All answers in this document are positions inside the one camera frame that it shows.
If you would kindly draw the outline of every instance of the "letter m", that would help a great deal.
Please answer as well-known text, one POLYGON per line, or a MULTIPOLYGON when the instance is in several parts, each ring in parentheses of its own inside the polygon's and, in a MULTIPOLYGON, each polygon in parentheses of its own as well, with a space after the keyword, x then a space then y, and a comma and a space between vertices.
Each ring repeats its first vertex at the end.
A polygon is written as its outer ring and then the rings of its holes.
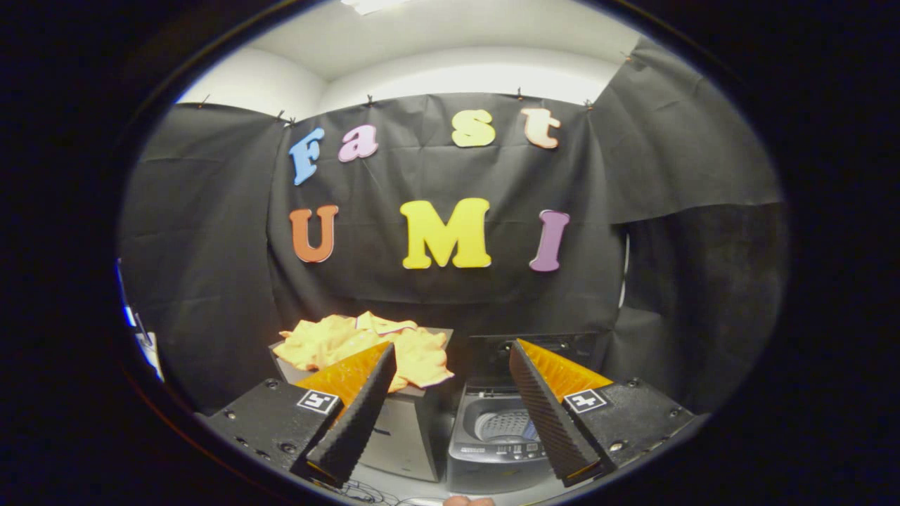
POLYGON ((446 224, 437 215, 431 202, 417 200, 400 207, 409 225, 409 255, 403 259, 407 269, 427 269, 431 258, 425 254, 425 246, 437 264, 445 267, 453 254, 453 265, 487 267, 491 264, 484 247, 484 214, 490 209, 488 201, 467 198, 456 203, 453 215, 446 224))

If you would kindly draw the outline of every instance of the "yellow cloth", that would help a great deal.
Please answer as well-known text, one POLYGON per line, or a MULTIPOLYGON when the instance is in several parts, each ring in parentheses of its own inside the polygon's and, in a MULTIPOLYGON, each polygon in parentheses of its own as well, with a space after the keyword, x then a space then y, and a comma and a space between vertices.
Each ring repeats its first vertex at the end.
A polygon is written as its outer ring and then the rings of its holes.
POLYGON ((397 373, 388 393, 408 384, 425 388, 452 378, 443 350, 446 334, 431 334, 415 321, 390 321, 365 312, 357 318, 331 315, 319 323, 301 320, 293 331, 282 331, 284 343, 274 349, 283 360, 303 371, 318 370, 384 341, 394 343, 397 373))

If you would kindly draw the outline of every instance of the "letter f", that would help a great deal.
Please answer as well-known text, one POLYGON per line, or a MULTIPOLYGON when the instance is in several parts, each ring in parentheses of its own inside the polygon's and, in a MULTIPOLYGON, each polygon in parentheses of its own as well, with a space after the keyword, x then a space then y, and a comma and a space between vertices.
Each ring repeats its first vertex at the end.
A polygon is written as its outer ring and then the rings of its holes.
POLYGON ((306 181, 316 172, 316 166, 311 161, 319 159, 319 143, 325 137, 325 131, 321 127, 310 132, 309 135, 293 145, 288 154, 293 157, 293 167, 296 176, 293 179, 295 186, 306 181))

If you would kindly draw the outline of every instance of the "washing machine control panel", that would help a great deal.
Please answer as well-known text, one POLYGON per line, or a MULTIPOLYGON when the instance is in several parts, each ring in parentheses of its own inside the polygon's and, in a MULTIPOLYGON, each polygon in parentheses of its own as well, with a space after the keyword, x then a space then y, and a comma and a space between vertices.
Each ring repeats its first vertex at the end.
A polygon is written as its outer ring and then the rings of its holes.
POLYGON ((466 460, 479 462, 516 462, 547 458, 544 445, 540 442, 504 443, 499 445, 455 443, 453 450, 454 453, 466 460))

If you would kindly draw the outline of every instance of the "ceiling light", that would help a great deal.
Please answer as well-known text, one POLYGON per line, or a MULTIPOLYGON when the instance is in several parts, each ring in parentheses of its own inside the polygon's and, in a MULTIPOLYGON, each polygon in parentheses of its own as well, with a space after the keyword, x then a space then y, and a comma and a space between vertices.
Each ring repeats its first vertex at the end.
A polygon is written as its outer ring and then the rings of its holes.
POLYGON ((375 11, 380 11, 385 7, 405 4, 408 1, 409 0, 340 0, 341 4, 350 5, 363 16, 375 11))

